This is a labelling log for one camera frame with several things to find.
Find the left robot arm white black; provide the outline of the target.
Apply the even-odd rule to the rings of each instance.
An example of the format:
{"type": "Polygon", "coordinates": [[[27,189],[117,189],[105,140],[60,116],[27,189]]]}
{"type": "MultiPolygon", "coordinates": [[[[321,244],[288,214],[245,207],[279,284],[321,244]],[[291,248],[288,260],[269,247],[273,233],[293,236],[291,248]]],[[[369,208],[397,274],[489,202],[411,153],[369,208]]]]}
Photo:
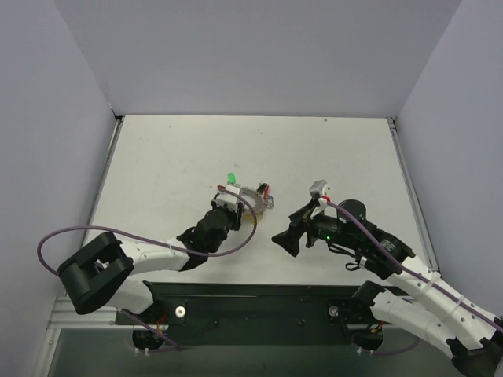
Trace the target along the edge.
{"type": "Polygon", "coordinates": [[[166,247],[121,241],[112,232],[103,232],[64,261],[57,276],[78,314],[112,306],[152,323],[161,313],[152,285],[130,277],[163,270],[185,272],[204,264],[229,232],[240,229],[243,209],[238,198],[219,193],[211,202],[211,210],[195,226],[168,240],[166,247]]]}

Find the green key tag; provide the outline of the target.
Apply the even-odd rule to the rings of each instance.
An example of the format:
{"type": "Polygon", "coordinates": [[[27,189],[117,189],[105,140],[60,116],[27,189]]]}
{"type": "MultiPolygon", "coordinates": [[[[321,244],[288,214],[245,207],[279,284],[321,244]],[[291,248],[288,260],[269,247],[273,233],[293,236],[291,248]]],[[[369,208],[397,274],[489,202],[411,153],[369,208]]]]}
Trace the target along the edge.
{"type": "Polygon", "coordinates": [[[235,185],[237,183],[237,179],[234,173],[228,173],[227,174],[227,184],[228,185],[235,185]]]}

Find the metal band with key rings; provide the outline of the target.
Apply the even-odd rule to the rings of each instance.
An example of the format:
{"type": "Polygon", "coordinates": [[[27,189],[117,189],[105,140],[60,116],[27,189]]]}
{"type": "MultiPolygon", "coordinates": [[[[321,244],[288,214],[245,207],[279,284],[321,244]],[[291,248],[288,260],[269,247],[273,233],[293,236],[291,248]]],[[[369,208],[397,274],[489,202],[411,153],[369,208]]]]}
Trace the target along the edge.
{"type": "Polygon", "coordinates": [[[266,210],[272,210],[274,208],[273,205],[268,203],[268,197],[271,196],[270,193],[267,198],[263,198],[257,193],[257,188],[259,186],[257,188],[250,188],[238,185],[238,187],[240,188],[240,195],[251,204],[251,209],[246,207],[244,209],[244,214],[252,214],[252,211],[254,211],[255,214],[263,214],[266,210]]]}

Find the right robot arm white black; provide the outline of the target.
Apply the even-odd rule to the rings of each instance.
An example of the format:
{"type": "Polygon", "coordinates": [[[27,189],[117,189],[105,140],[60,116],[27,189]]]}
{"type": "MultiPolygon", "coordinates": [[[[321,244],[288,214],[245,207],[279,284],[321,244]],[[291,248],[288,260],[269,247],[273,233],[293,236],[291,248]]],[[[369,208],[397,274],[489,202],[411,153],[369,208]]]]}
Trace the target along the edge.
{"type": "Polygon", "coordinates": [[[272,241],[295,257],[299,241],[326,242],[336,254],[352,257],[369,271],[413,298],[408,302],[385,287],[366,281],[355,298],[376,320],[398,326],[441,350],[464,376],[493,376],[502,362],[502,319],[481,309],[427,267],[398,237],[366,219],[365,205],[347,199],[333,207],[327,196],[313,198],[291,214],[287,230],[272,241]]]}

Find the black key tag with key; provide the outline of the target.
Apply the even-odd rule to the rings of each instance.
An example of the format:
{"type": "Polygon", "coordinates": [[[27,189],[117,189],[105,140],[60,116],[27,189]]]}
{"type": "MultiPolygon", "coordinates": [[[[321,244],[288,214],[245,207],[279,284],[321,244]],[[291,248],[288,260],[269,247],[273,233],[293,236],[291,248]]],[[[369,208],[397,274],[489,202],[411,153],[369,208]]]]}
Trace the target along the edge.
{"type": "Polygon", "coordinates": [[[266,182],[263,182],[257,188],[257,193],[261,197],[267,198],[269,196],[269,190],[270,190],[270,186],[266,182]]]}

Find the yellow key tag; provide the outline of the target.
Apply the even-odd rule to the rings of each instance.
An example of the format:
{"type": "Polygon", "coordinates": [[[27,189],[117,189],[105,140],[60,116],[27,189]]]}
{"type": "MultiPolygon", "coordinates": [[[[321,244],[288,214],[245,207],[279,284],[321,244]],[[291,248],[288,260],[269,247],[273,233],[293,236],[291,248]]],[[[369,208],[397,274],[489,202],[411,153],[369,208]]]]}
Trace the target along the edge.
{"type": "Polygon", "coordinates": [[[242,218],[247,221],[260,222],[263,219],[263,214],[244,214],[242,218]]]}

